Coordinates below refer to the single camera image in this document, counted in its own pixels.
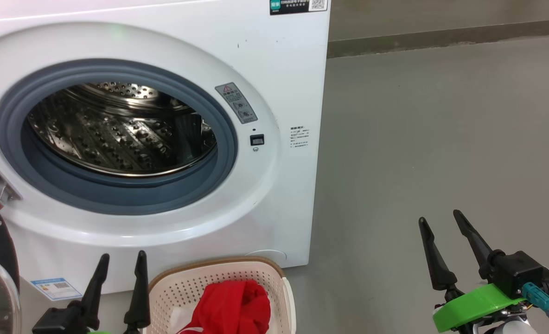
white plastic basket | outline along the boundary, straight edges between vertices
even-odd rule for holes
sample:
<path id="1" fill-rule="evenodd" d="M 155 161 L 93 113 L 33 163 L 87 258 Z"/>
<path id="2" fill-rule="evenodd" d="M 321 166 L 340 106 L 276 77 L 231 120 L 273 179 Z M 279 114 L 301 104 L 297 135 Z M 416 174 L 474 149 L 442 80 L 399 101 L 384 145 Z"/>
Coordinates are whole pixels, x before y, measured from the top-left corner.
<path id="1" fill-rule="evenodd" d="M 169 318 L 174 307 L 194 309 L 204 289 L 227 280 L 258 282 L 270 300 L 267 334 L 295 334 L 295 303 L 283 270 L 263 257 L 236 257 L 199 262 L 167 270 L 149 284 L 151 325 L 143 334 L 171 333 Z"/>

front-loading washing machine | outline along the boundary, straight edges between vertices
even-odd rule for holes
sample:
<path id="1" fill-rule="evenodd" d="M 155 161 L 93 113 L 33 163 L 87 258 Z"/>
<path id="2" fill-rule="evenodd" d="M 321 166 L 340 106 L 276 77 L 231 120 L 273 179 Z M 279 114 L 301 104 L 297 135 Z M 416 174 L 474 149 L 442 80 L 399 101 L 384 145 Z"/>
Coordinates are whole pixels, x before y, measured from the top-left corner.
<path id="1" fill-rule="evenodd" d="M 307 264 L 325 0 L 0 0 L 0 213 L 21 276 Z"/>

red garment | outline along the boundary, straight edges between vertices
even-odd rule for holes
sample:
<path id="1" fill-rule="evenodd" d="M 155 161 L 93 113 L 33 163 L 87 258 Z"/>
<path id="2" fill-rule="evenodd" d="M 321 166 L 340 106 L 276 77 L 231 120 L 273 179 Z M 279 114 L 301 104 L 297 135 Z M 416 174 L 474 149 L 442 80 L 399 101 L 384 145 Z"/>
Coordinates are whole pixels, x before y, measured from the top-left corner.
<path id="1" fill-rule="evenodd" d="M 270 302 L 263 287 L 256 281 L 224 281 L 207 285 L 192 321 L 180 333 L 265 334 L 269 321 Z"/>

sticker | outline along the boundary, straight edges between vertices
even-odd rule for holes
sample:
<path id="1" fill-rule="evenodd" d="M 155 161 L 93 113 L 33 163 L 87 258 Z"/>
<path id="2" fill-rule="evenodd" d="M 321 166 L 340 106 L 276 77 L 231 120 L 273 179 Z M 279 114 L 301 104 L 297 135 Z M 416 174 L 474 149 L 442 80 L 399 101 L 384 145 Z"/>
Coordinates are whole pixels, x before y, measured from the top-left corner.
<path id="1" fill-rule="evenodd" d="M 328 0 L 269 0 L 270 15 L 325 11 Z"/>
<path id="2" fill-rule="evenodd" d="M 221 94 L 227 103 L 230 104 L 242 124 L 258 120 L 258 117 L 254 114 L 254 110 L 249 105 L 248 100 L 245 99 L 236 84 L 222 84 L 215 87 L 215 89 L 217 89 L 219 94 Z"/>
<path id="3" fill-rule="evenodd" d="M 310 138 L 310 129 L 306 127 L 291 127 L 291 134 L 289 135 L 289 146 L 291 148 L 301 148 L 302 146 L 308 146 Z"/>
<path id="4" fill-rule="evenodd" d="M 41 279 L 39 281 L 31 281 L 31 284 L 49 300 L 73 299 L 82 296 L 64 278 Z"/>

basket rim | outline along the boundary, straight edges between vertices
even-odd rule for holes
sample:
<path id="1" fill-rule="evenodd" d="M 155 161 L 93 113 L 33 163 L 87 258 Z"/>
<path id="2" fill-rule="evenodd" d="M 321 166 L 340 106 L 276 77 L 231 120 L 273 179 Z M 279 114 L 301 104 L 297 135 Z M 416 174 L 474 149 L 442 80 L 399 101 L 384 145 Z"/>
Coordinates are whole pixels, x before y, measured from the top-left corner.
<path id="1" fill-rule="evenodd" d="M 274 268 L 277 273 L 281 276 L 281 278 L 285 277 L 285 273 L 283 272 L 283 269 L 279 267 L 274 261 L 262 257 L 262 256 L 236 256 L 236 257 L 225 257 L 225 258 L 218 258 L 215 260 L 205 260 L 200 262 L 193 262 L 191 264 L 186 264 L 184 266 L 179 266 L 176 268 L 168 269 L 157 275 L 154 279 L 151 280 L 149 283 L 149 294 L 153 290 L 153 288 L 159 283 L 162 279 L 169 275 L 173 275 L 175 273 L 180 273 L 182 271 L 192 270 L 196 268 L 202 268 L 202 267 L 209 267 L 209 266 L 215 266 L 216 264 L 225 264 L 225 263 L 238 263 L 238 262 L 261 262 L 268 264 L 272 268 Z"/>

